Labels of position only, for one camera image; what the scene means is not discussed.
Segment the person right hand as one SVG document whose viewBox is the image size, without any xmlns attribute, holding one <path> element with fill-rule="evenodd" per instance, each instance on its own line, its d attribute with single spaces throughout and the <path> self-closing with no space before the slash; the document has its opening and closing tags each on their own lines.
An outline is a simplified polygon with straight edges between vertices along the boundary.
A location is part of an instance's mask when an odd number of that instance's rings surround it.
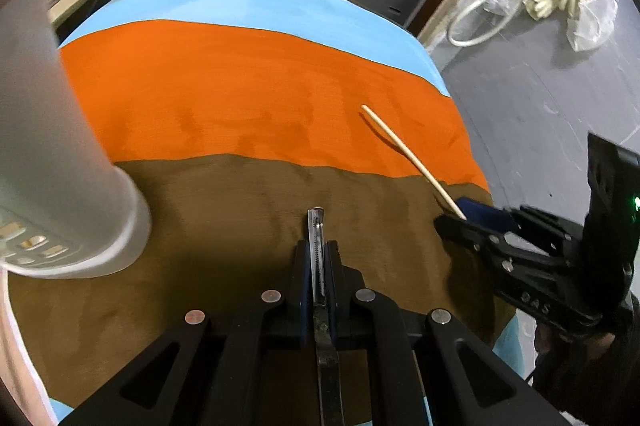
<svg viewBox="0 0 640 426">
<path fill-rule="evenodd" d="M 537 322 L 534 346 L 537 360 L 540 361 L 549 352 L 561 345 L 572 345 L 586 354 L 588 361 L 601 358 L 613 345 L 615 335 L 612 333 L 596 334 L 583 339 L 572 339 L 554 331 L 547 324 Z"/>
</svg>

